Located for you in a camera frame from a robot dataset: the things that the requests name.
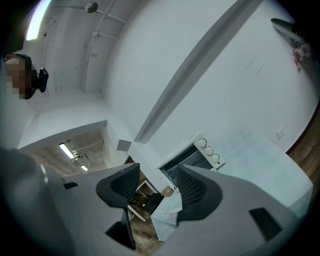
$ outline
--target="fluorescent light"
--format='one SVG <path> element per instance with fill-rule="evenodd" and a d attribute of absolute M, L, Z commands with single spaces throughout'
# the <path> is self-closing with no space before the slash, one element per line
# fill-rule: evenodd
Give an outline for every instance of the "fluorescent light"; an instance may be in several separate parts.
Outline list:
<path fill-rule="evenodd" d="M 69 157 L 69 158 L 75 158 L 75 156 L 70 152 L 70 150 L 67 148 L 67 146 L 64 143 L 59 144 L 59 147 L 63 150 L 63 152 Z"/>
<path fill-rule="evenodd" d="M 35 12 L 33 13 L 31 22 L 29 24 L 28 32 L 26 34 L 27 41 L 36 39 L 38 37 L 42 19 L 50 2 L 51 0 L 41 0 L 40 3 L 37 5 Z"/>
<path fill-rule="evenodd" d="M 84 165 L 81 165 L 80 167 L 81 167 L 82 169 L 84 169 L 85 171 L 88 171 L 88 168 L 85 167 Z"/>

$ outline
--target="white ceiling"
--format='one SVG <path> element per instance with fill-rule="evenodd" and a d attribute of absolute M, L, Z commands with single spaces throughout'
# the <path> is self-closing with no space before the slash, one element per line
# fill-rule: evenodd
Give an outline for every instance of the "white ceiling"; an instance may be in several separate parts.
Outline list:
<path fill-rule="evenodd" d="M 84 171 L 80 168 L 81 165 L 85 165 L 88 168 L 88 172 L 100 171 L 106 169 L 102 153 L 103 143 L 93 150 L 81 153 L 78 160 L 70 159 L 59 147 L 59 144 L 65 143 L 72 152 L 72 150 L 78 150 L 102 141 L 103 138 L 100 130 L 95 130 L 42 148 L 36 151 L 33 156 L 40 163 L 49 164 L 54 167 L 61 176 L 83 173 Z"/>
<path fill-rule="evenodd" d="M 38 38 L 24 42 L 20 52 L 31 56 L 37 70 L 45 67 L 49 73 L 46 96 L 52 97 L 69 89 L 83 91 L 89 52 L 85 92 L 100 93 L 102 90 L 108 60 L 117 40 L 98 35 L 92 43 L 93 32 L 103 15 L 70 8 L 85 7 L 89 2 L 52 0 L 42 20 Z M 105 12 L 113 1 L 96 2 L 98 10 Z M 109 14 L 127 21 L 140 2 L 141 0 L 115 0 Z M 124 26 L 122 22 L 106 16 L 99 32 L 118 38 Z"/>

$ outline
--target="wall outlet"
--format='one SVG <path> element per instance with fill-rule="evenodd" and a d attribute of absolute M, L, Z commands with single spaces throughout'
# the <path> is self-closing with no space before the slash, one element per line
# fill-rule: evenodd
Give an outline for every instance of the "wall outlet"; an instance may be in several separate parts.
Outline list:
<path fill-rule="evenodd" d="M 285 135 L 285 132 L 282 129 L 282 127 L 276 132 L 276 135 L 278 136 L 279 140 Z"/>

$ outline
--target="red and white checkered cloth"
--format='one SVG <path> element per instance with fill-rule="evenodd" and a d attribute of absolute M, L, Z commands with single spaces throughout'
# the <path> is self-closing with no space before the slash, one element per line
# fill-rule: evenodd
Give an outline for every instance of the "red and white checkered cloth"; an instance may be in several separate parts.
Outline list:
<path fill-rule="evenodd" d="M 303 45 L 294 49 L 292 55 L 294 58 L 295 65 L 298 68 L 298 72 L 300 72 L 301 62 L 303 62 L 305 58 L 309 58 L 312 56 L 312 48 L 310 44 L 305 42 Z"/>

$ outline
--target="black headset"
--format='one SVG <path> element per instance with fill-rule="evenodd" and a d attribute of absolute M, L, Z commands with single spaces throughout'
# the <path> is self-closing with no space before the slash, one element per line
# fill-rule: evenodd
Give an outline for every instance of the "black headset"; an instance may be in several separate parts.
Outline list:
<path fill-rule="evenodd" d="M 24 59 L 27 63 L 29 63 L 32 66 L 32 60 L 28 55 L 25 55 L 22 53 L 15 53 L 14 55 Z M 36 84 L 37 84 L 36 89 L 39 89 L 40 92 L 44 93 L 47 88 L 49 74 L 44 67 L 40 69 L 39 73 L 36 70 L 35 72 L 36 72 Z"/>

